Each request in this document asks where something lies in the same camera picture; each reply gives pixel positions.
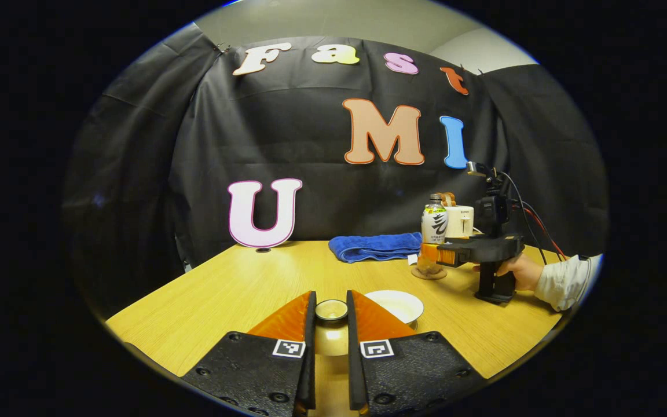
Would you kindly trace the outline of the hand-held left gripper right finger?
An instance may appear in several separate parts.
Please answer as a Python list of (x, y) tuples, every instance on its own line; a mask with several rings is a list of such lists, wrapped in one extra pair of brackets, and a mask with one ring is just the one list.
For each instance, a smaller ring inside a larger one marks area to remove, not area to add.
[(360, 415), (421, 416), (487, 385), (440, 332), (416, 332), (359, 291), (346, 304), (349, 407)]

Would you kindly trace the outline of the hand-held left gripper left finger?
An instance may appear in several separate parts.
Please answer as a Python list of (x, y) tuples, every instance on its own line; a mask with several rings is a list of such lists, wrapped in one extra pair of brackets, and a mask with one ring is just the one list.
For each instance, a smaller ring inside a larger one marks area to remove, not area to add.
[(251, 330), (226, 333), (183, 381), (254, 414), (307, 415), (317, 406), (316, 306), (307, 291)]

